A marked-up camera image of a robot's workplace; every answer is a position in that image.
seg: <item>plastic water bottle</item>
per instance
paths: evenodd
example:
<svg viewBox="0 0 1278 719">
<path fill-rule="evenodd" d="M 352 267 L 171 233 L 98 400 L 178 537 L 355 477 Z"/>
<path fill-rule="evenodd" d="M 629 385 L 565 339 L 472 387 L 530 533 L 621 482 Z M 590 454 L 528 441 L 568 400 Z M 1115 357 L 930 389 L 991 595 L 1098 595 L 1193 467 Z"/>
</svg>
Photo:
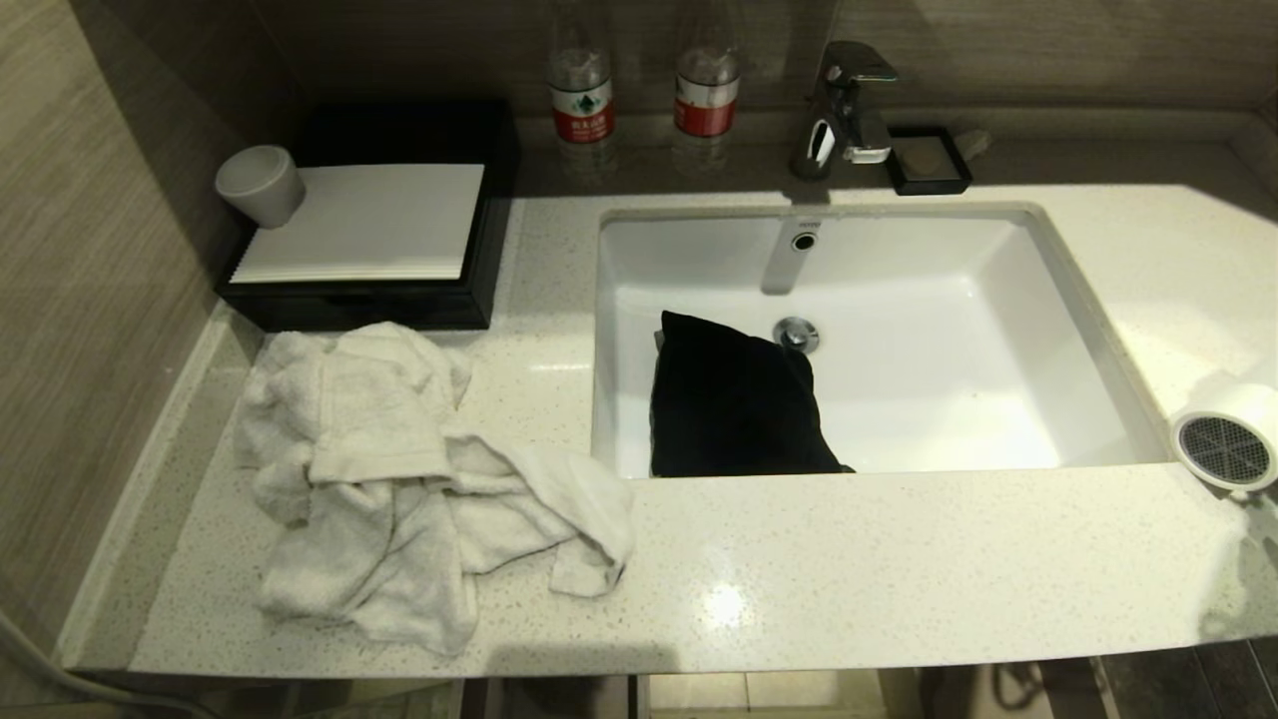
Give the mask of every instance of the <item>plastic water bottle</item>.
<svg viewBox="0 0 1278 719">
<path fill-rule="evenodd" d="M 741 79 L 732 0 L 685 5 L 675 60 L 675 169 L 717 172 L 727 163 L 728 137 Z"/>
<path fill-rule="evenodd" d="M 550 0 L 551 37 L 546 82 L 564 171 L 599 184 L 617 171 L 612 64 L 598 8 L 592 0 Z"/>
</svg>

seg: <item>red label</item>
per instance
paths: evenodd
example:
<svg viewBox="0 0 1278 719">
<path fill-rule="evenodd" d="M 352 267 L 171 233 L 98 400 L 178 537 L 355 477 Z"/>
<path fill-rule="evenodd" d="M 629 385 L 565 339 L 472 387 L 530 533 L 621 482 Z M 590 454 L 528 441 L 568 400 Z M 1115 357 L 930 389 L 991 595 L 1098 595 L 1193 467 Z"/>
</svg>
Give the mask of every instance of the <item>red label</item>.
<svg viewBox="0 0 1278 719">
<path fill-rule="evenodd" d="M 675 75 L 675 126 L 695 137 L 714 137 L 732 128 L 740 80 L 700 84 Z"/>
<path fill-rule="evenodd" d="M 732 128 L 732 115 L 736 114 L 736 100 L 722 107 L 694 107 L 675 101 L 675 125 L 688 134 L 714 137 Z"/>
<path fill-rule="evenodd" d="M 613 126 L 616 126 L 616 114 L 612 102 L 588 117 L 555 110 L 555 129 L 566 142 L 598 142 L 612 134 Z"/>
</svg>

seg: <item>faucet handle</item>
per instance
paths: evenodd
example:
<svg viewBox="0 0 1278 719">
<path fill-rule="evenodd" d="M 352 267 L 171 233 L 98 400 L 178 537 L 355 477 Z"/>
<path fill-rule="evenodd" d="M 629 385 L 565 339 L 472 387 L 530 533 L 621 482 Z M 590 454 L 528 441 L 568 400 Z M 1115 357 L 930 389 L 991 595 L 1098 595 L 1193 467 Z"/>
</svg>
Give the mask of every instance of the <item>faucet handle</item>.
<svg viewBox="0 0 1278 719">
<path fill-rule="evenodd" d="M 892 82 L 896 69 L 864 42 L 841 40 L 826 45 L 820 60 L 820 77 L 835 87 L 852 87 L 860 82 Z"/>
</svg>

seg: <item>gray wall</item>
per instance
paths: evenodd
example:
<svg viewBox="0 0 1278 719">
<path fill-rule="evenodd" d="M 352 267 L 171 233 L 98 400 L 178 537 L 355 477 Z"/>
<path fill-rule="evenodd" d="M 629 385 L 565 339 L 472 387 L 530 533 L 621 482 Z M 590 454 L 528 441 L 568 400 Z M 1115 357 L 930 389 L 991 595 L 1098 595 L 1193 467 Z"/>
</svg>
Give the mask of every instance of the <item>gray wall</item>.
<svg viewBox="0 0 1278 719">
<path fill-rule="evenodd" d="M 546 111 L 541 3 L 253 0 L 320 97 L 495 92 Z M 671 103 L 679 0 L 606 0 L 617 106 Z M 827 38 L 901 72 L 884 103 L 1256 109 L 1278 84 L 1273 0 L 743 0 L 744 107 L 799 105 Z"/>
<path fill-rule="evenodd" d="M 49 650 L 239 231 L 213 172 L 302 97 L 243 0 L 0 1 L 0 607 Z"/>
</svg>

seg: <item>bottle label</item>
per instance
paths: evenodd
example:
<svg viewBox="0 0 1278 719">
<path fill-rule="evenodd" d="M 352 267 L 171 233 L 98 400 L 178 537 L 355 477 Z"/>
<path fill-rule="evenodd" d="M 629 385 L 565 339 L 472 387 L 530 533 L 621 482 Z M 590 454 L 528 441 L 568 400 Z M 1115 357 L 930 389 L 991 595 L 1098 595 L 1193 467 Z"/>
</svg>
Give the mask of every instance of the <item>bottle label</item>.
<svg viewBox="0 0 1278 719">
<path fill-rule="evenodd" d="M 676 74 L 675 126 L 695 137 L 714 137 L 730 130 L 740 83 L 737 78 L 727 84 L 700 84 Z"/>
<path fill-rule="evenodd" d="M 612 109 L 612 79 L 580 92 L 551 87 L 555 129 L 565 142 L 598 142 L 612 134 L 616 114 Z"/>
</svg>

